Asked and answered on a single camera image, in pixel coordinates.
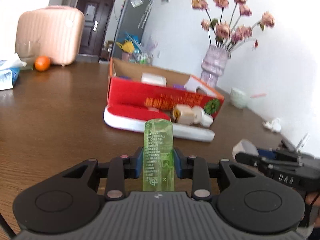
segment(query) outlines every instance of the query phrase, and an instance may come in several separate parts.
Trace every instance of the cardboard box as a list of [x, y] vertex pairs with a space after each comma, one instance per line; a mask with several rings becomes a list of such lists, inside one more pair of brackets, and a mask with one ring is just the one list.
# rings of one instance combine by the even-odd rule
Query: cardboard box
[[[184, 104], [191, 107], [201, 106], [207, 114], [215, 118], [224, 102], [223, 95], [193, 75], [132, 64], [115, 58], [110, 59], [109, 67], [107, 106], [122, 104], [172, 110], [175, 105]], [[142, 73], [164, 76], [167, 79], [167, 86], [141, 83]], [[188, 89], [193, 92], [175, 89], [172, 87], [174, 84], [188, 84]], [[200, 89], [201, 93], [195, 93], [197, 89]]]

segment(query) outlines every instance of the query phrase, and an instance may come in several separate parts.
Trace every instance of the flower vase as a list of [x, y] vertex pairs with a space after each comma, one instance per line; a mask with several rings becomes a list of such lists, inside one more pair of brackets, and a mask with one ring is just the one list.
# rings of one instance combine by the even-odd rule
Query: flower vase
[[208, 86], [215, 88], [219, 76], [223, 75], [228, 62], [228, 52], [211, 45], [201, 64], [201, 80]]

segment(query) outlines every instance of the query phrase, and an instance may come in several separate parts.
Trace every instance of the refrigerator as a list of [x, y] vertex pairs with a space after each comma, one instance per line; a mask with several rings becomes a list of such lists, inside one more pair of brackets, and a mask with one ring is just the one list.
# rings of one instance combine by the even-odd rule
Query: refrigerator
[[136, 35], [141, 41], [152, 2], [153, 0], [125, 0], [114, 38], [111, 53], [113, 58], [122, 58], [122, 50], [116, 45], [116, 42], [124, 43], [126, 33]]

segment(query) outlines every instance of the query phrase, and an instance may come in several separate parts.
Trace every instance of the green plastic bottle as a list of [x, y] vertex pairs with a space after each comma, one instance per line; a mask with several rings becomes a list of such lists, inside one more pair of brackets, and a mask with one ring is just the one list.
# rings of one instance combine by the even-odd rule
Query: green plastic bottle
[[143, 191], [174, 191], [172, 123], [146, 122], [143, 148]]

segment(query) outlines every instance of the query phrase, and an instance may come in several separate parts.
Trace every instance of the wooden table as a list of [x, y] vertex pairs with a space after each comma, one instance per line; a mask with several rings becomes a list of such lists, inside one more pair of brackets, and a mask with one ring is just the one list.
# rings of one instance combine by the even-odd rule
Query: wooden table
[[[0, 91], [0, 212], [16, 232], [12, 203], [22, 190], [87, 158], [108, 162], [143, 145], [143, 134], [104, 123], [107, 81], [107, 65], [75, 63], [44, 73], [22, 72], [13, 90]], [[260, 117], [233, 107], [228, 98], [212, 129], [211, 143], [174, 139], [174, 146], [185, 155], [218, 162], [232, 158], [232, 147], [242, 138], [262, 148], [281, 141], [263, 129]], [[191, 190], [190, 180], [175, 183], [176, 190]], [[141, 180], [126, 181], [127, 190], [141, 188]], [[2, 231], [0, 239], [6, 239]]]

